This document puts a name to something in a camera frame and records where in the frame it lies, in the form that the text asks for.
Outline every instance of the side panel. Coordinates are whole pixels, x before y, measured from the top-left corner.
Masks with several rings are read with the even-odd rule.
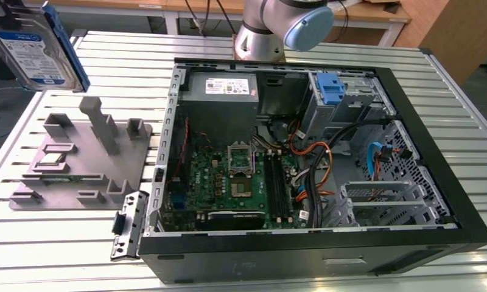
[[[292,279],[403,271],[451,253],[452,247],[383,246],[287,251],[143,255],[164,284]]]

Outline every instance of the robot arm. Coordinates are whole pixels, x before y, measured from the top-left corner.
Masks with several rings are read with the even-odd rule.
[[[311,50],[333,24],[327,0],[245,0],[243,25],[235,41],[241,60],[279,61],[283,45]]]

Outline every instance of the slotted metal surface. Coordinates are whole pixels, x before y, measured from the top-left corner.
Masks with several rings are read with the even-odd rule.
[[[173,57],[228,59],[232,42],[229,38],[110,32],[88,32],[72,41],[90,76],[90,90],[86,94],[37,94],[0,152],[0,291],[164,288],[144,262],[109,262],[113,211],[14,212],[8,198],[41,143],[48,113],[85,118],[77,109],[80,96],[101,97],[102,111],[114,120],[140,117],[152,124],[143,174],[151,179]],[[443,70],[431,64],[432,58],[416,49],[336,44],[285,54],[292,62],[392,69],[487,224],[487,124],[444,79]],[[149,191],[151,184],[143,183],[140,189]],[[333,287],[332,291],[487,291],[487,246],[396,276],[231,283],[180,290],[327,291],[324,287]]]

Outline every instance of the power supply label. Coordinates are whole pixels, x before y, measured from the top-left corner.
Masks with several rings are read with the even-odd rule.
[[[61,71],[44,53],[45,43],[34,33],[0,32],[0,40],[28,78],[41,84],[62,84]]]
[[[249,94],[247,79],[209,78],[205,80],[207,94]]]

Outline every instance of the table leg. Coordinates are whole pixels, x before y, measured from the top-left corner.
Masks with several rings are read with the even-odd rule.
[[[164,20],[168,35],[179,35],[179,13],[165,10]]]
[[[380,39],[380,42],[379,42],[380,47],[392,46],[403,27],[404,27],[404,23],[391,23],[388,29],[384,32],[383,38]]]

